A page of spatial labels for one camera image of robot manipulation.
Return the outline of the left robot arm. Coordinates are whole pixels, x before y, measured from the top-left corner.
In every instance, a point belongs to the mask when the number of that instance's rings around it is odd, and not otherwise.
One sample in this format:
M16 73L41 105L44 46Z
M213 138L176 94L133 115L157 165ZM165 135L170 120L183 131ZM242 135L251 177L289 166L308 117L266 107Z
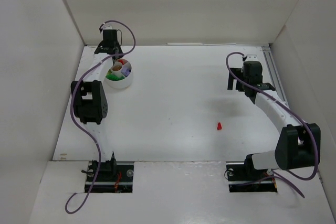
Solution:
M93 140L98 159L92 161L94 173L97 171L115 173L116 159L103 126L107 117L108 102L103 88L103 81L108 71L122 53L118 41L118 32L111 27L101 28L102 41L94 52L94 60L87 72L71 83L70 115L74 124Z

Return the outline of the orange lego brick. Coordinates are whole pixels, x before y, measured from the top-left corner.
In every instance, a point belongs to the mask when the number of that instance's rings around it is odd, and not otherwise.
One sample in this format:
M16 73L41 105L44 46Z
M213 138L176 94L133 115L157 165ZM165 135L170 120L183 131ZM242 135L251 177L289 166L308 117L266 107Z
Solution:
M122 69L122 66L120 65L115 65L111 68L112 71L120 71Z

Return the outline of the dark green lego plate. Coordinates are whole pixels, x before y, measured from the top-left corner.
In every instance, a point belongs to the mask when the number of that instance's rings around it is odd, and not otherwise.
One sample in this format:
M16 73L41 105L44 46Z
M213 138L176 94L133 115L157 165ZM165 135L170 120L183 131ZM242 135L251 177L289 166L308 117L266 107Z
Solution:
M124 79L124 76L121 76L121 77L117 77L113 74L109 74L109 75L106 75L106 78L110 81L120 81L120 80L123 80Z

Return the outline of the white round divided container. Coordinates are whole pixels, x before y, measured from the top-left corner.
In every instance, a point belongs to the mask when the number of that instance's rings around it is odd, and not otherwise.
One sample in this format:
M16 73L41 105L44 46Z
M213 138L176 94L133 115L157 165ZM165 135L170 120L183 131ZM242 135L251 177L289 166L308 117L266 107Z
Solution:
M115 66L115 65L120 65L122 67L131 68L131 73L127 77L125 77L121 73L121 70L120 71L112 71L111 68L113 66ZM124 76L124 79L120 80L120 81L110 81L107 78L105 78L105 82L107 83L107 85L109 85L110 87L115 88L115 89L125 89L125 88L129 87L132 84L132 82L133 82L133 71L132 71L132 65L131 65L131 63L129 62L128 66L126 66L126 65L123 66L121 63L119 63L119 62L116 61L113 64L113 66L110 68L112 74L115 75L115 76L117 76L117 77Z

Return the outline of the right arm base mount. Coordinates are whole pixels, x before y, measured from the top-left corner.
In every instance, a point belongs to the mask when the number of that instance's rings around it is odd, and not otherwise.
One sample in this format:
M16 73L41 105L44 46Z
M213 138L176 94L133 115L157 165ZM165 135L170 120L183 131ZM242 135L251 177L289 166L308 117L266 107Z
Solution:
M255 169L252 155L244 161L226 162L225 178L230 193L277 193L275 179L268 169Z

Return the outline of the purple lego assembly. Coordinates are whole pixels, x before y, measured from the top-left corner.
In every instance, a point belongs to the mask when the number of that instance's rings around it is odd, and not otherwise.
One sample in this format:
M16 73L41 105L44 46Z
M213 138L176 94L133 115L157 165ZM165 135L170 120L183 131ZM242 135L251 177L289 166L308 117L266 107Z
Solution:
M127 77L127 76L131 73L131 68L123 67L123 68L121 69L121 73L122 73L125 77Z

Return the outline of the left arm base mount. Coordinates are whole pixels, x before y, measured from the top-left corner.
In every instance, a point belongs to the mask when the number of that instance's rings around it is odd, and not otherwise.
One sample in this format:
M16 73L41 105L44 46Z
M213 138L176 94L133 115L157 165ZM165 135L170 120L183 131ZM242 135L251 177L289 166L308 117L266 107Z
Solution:
M132 193L134 162L103 162L92 193Z

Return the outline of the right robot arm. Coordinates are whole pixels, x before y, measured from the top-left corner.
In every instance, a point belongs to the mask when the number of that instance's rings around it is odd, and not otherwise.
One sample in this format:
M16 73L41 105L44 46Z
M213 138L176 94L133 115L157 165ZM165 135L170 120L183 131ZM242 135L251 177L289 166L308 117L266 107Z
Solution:
M275 150L250 154L247 160L256 170L317 168L320 162L320 128L294 115L276 89L263 81L262 71L259 61L245 61L242 68L229 69L228 89L243 92L279 132Z

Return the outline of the red lego slope piece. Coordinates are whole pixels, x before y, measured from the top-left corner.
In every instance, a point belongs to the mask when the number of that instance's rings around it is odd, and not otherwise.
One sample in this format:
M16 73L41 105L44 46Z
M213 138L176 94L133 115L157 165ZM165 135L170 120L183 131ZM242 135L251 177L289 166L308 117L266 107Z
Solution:
M221 130L221 129L222 129L222 125L221 125L220 122L217 123L217 129L218 129L218 130Z

